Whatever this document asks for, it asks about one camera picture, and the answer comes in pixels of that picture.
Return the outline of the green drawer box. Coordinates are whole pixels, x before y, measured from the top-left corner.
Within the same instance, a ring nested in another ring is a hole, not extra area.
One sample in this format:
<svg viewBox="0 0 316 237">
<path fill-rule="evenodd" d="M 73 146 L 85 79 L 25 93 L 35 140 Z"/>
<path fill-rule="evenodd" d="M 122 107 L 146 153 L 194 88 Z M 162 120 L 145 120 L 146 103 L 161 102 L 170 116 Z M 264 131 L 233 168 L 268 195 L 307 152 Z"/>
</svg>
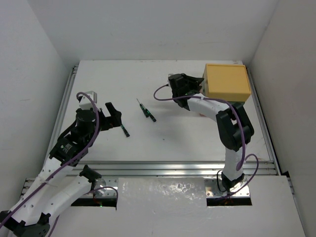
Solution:
<svg viewBox="0 0 316 237">
<path fill-rule="evenodd" d="M 232 101 L 232 104 L 236 104 L 236 103 L 239 103 L 239 104 L 245 104 L 245 102 L 244 101 Z"/>
</svg>

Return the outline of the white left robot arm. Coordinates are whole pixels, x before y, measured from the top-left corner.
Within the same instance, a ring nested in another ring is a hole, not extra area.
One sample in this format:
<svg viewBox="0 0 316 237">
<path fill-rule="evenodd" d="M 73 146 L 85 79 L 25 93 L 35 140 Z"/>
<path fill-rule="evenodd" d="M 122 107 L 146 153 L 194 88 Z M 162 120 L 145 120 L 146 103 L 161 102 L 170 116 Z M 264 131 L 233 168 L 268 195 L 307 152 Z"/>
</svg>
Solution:
<svg viewBox="0 0 316 237">
<path fill-rule="evenodd" d="M 109 186 L 101 174 L 85 165 L 74 180 L 59 192 L 61 181 L 88 153 L 99 132 L 121 125 L 121 112 L 105 104 L 110 116 L 92 105 L 76 110 L 75 121 L 60 134 L 41 172 L 29 189 L 10 209 L 0 213 L 0 225 L 17 237 L 44 237 L 52 233 L 59 215 L 78 198 L 92 193 L 102 197 Z"/>
</svg>

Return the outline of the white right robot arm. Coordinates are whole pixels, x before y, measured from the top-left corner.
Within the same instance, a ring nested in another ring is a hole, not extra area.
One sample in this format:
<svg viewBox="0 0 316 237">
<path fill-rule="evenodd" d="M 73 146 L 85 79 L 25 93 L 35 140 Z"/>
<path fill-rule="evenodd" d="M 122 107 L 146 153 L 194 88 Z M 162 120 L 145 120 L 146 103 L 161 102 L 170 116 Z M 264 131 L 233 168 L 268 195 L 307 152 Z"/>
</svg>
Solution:
<svg viewBox="0 0 316 237">
<path fill-rule="evenodd" d="M 200 92 L 203 81 L 203 78 L 186 74 L 168 76 L 172 98 L 178 106 L 216 122 L 220 140 L 225 147 L 222 185 L 228 192 L 244 178 L 242 165 L 245 160 L 246 145 L 254 135 L 254 128 L 243 103 L 206 97 Z"/>
</svg>

